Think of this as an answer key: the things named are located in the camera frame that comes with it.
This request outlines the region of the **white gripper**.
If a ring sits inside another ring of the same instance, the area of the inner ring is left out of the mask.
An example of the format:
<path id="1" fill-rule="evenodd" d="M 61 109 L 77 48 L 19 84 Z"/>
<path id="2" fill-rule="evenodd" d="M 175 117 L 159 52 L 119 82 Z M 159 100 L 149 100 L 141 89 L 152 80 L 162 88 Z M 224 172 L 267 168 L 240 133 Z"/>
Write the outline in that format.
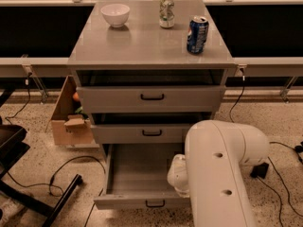
<path id="1" fill-rule="evenodd" d="M 167 180 L 180 197 L 189 197 L 187 163 L 184 154 L 176 154 L 173 157 L 167 175 Z"/>

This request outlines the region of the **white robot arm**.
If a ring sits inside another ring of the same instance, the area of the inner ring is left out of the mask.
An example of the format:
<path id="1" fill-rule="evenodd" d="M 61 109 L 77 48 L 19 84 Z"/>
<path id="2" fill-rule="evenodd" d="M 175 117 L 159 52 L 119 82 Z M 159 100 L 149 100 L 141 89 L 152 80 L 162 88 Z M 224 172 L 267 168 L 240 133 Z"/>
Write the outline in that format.
<path id="1" fill-rule="evenodd" d="M 261 130 L 204 120 L 187 132 L 185 152 L 174 156 L 168 182 L 190 199 L 195 227 L 257 227 L 240 166 L 258 166 L 268 154 Z"/>

